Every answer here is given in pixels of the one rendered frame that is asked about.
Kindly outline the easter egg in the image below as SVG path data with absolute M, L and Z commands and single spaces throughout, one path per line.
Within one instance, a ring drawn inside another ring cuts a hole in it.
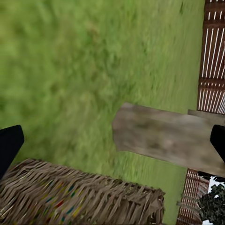
M 61 183 L 61 185 L 59 186 L 59 188 L 60 188 L 61 186 L 63 186 L 63 185 L 64 185 L 64 183 Z M 72 186 L 66 193 L 68 193 L 68 192 L 69 192 L 70 190 L 72 190 L 73 188 L 74 188 L 74 186 Z M 75 195 L 75 193 L 77 192 L 78 189 L 79 189 L 79 188 L 77 188 L 77 189 L 73 192 L 73 194 L 71 195 L 71 197 L 73 197 L 73 196 Z M 46 197 L 48 196 L 48 194 L 49 194 L 49 193 L 47 193 L 42 199 L 46 198 Z M 70 197 L 70 198 L 71 198 L 71 197 Z M 41 199 L 41 200 L 42 200 L 42 199 Z M 66 200 L 66 199 L 64 199 L 63 201 L 61 201 L 61 202 L 60 202 L 59 204 L 57 204 L 55 207 L 57 208 L 58 206 L 62 205 L 62 203 L 63 203 L 65 200 Z M 78 211 L 81 209 L 82 206 L 83 206 L 83 205 L 81 205 L 81 206 L 76 210 L 76 212 L 73 214 L 74 217 L 76 216 L 76 214 L 78 213 Z M 43 206 L 42 206 L 42 207 L 43 207 Z M 37 217 L 38 217 L 38 215 L 39 215 L 39 213 L 40 213 L 42 207 L 39 209 L 39 211 L 38 211 L 38 212 L 36 213 L 36 215 L 33 217 L 33 219 L 31 220 L 31 222 L 29 223 L 29 225 L 31 225 L 31 223 L 33 223 L 33 222 L 37 219 Z M 73 208 L 73 207 L 72 207 L 72 208 Z M 67 214 L 69 214 L 69 213 L 72 211 L 72 208 L 67 212 Z M 43 216 L 47 213 L 48 210 L 49 210 L 48 208 L 47 208 L 47 210 L 45 210 L 45 212 L 43 213 L 43 215 L 42 215 L 41 218 L 43 218 Z M 47 219 L 45 225 L 48 224 L 48 222 L 49 222 L 49 220 L 51 219 L 52 215 L 53 215 L 53 212 L 50 213 L 50 215 L 49 215 L 49 217 L 48 217 L 48 219 Z M 64 217 L 62 217 L 62 219 L 61 219 L 59 225 L 62 225 L 62 224 L 63 224 L 63 221 L 64 221 Z

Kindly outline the wicker basket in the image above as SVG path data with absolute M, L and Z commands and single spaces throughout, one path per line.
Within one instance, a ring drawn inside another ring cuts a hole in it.
M 61 183 L 64 185 L 59 187 Z M 165 193 L 160 188 L 28 158 L 11 165 L 0 181 L 0 225 L 29 225 L 42 206 L 31 225 L 45 225 L 51 212 L 47 225 L 59 225 L 62 218 L 62 225 L 93 225 L 95 221 L 96 225 L 168 225 L 162 223 Z

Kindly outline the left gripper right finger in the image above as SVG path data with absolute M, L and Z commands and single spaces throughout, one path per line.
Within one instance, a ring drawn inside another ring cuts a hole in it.
M 217 124 L 214 125 L 210 141 L 225 162 L 225 127 Z

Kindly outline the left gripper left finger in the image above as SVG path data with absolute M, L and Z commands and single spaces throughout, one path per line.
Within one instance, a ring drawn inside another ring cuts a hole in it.
M 0 130 L 0 181 L 24 143 L 20 125 Z

